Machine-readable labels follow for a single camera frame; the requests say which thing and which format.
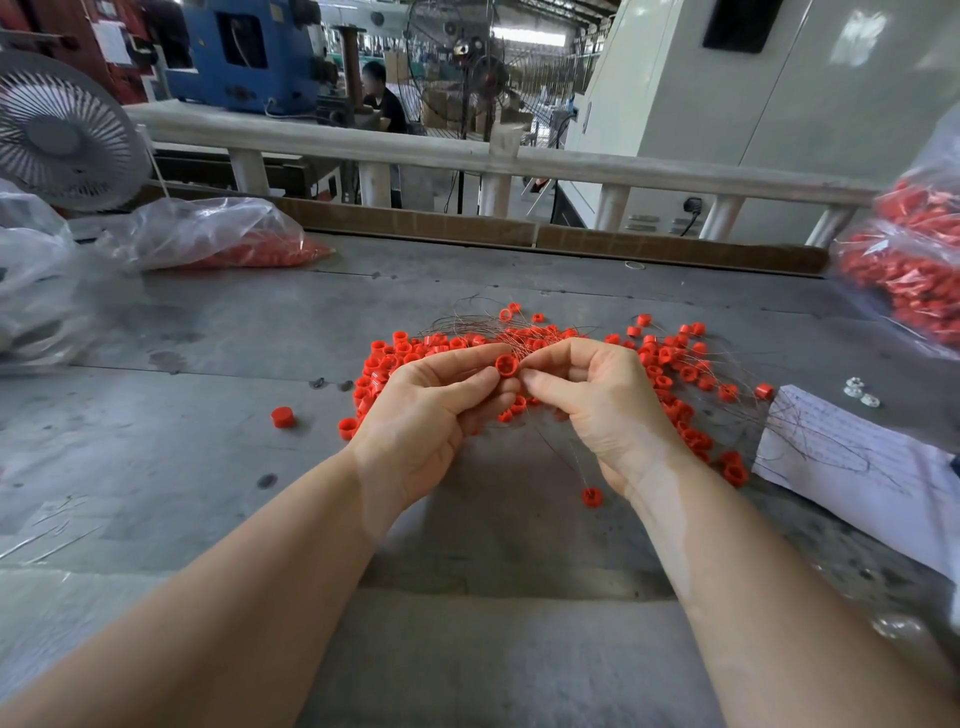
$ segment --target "railing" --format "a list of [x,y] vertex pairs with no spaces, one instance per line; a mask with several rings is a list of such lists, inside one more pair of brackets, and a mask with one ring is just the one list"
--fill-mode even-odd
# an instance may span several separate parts
[[210,107],[160,102],[126,107],[153,141],[227,147],[240,191],[267,195],[260,152],[351,159],[359,162],[363,203],[390,206],[390,164],[456,169],[483,175],[481,213],[505,216],[512,177],[602,184],[594,228],[619,231],[633,187],[716,195],[700,237],[726,240],[745,200],[781,200],[824,205],[806,245],[825,248],[857,209],[869,206],[879,189],[856,180],[821,175],[730,167],[720,164],[599,155],[512,143],[510,127],[494,128],[498,139],[480,141],[364,132],[279,121]]

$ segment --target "blue machine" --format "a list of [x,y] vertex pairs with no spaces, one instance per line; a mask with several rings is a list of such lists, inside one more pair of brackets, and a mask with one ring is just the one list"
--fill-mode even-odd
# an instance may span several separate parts
[[183,0],[194,68],[170,69],[173,97],[238,111],[313,111],[324,73],[307,26],[313,0]]

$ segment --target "white machine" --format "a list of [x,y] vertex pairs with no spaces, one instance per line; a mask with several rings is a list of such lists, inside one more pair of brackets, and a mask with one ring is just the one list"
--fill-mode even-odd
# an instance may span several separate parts
[[[716,2],[624,0],[566,149],[884,185],[960,100],[955,0],[783,0],[757,54],[704,47]],[[560,185],[591,227],[600,185]],[[680,234],[689,197],[635,188],[623,227]],[[748,200],[730,240],[802,244],[822,212]]]

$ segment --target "paper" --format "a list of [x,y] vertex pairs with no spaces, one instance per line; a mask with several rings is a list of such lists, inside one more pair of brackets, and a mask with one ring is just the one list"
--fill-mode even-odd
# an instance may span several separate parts
[[93,35],[97,37],[100,52],[104,54],[104,61],[117,65],[132,65],[123,37],[127,26],[114,20],[101,20],[90,25],[93,26]]
[[953,455],[793,386],[770,406],[754,473],[960,583]]

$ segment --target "bag of red caps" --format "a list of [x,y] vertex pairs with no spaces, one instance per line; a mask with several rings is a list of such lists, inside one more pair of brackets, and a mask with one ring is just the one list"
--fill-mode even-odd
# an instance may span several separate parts
[[330,254],[293,218],[255,197],[157,200],[110,223],[96,246],[138,271],[285,268]]
[[926,353],[960,358],[960,105],[874,215],[842,233],[834,269]]

